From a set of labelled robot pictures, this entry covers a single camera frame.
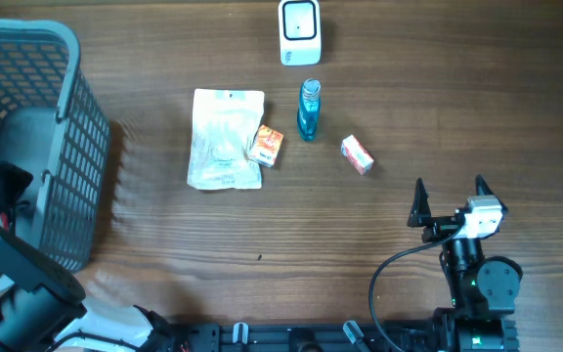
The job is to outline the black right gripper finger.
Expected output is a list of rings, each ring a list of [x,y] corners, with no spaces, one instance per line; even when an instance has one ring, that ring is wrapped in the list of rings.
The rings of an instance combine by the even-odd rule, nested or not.
[[[411,205],[407,226],[410,228],[426,227],[431,224],[431,210],[428,194],[421,178],[415,182],[414,198]]]
[[[475,177],[475,190],[477,196],[492,196],[494,197],[501,206],[501,212],[507,213],[508,207],[500,200],[498,196],[492,191],[492,189],[488,186],[487,182],[483,178],[481,174],[478,174]]]

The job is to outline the red white small box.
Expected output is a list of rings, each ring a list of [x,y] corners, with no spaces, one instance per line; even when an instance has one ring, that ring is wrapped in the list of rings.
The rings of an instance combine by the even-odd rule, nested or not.
[[[371,170],[374,159],[354,135],[342,140],[340,150],[361,175]]]

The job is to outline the blue liquid plastic bottle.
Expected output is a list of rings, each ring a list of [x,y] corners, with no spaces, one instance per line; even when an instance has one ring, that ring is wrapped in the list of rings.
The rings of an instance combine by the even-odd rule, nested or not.
[[[315,140],[321,110],[321,82],[314,78],[307,79],[301,86],[297,128],[306,142]]]

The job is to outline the orange snack packet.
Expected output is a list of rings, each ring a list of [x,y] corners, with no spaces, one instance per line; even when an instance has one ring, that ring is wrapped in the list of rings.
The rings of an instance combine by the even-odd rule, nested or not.
[[[263,166],[273,167],[281,149],[283,133],[261,125],[254,137],[248,157]]]

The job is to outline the white plastic pouch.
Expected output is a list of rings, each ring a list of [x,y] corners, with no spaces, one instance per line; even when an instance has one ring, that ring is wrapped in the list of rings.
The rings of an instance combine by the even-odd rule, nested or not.
[[[262,91],[195,90],[189,186],[200,191],[262,187],[260,166],[249,151],[264,103]]]

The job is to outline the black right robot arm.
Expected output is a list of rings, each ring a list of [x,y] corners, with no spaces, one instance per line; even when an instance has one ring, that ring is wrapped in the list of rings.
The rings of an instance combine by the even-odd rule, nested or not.
[[[523,270],[504,256],[488,257],[482,241],[499,232],[507,206],[482,176],[475,178],[476,195],[451,216],[434,216],[423,181],[415,183],[408,226],[421,227],[421,240],[442,248],[439,262],[452,297],[450,308],[438,308],[431,318],[429,351],[507,352],[520,343],[515,312]]]

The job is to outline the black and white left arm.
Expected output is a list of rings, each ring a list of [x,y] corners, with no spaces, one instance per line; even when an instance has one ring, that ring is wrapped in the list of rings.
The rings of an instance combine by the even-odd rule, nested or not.
[[[87,297],[79,281],[15,233],[30,173],[0,162],[0,351],[170,351],[174,336],[154,311]]]

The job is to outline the white barcode scanner box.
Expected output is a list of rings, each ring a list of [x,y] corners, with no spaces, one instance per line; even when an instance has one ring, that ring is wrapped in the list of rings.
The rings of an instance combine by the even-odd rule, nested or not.
[[[280,57],[284,66],[316,65],[322,56],[321,9],[317,0],[281,0]]]

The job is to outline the grey plastic mesh basket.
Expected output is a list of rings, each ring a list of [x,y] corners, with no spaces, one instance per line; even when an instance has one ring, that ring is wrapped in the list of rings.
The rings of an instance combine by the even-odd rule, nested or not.
[[[0,161],[29,172],[16,234],[71,272],[89,261],[110,145],[75,33],[0,19]]]

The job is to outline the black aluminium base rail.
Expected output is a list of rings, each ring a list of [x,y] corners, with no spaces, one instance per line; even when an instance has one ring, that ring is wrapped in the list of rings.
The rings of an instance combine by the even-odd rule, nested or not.
[[[175,325],[172,352],[518,352],[512,321],[427,319],[374,324]]]

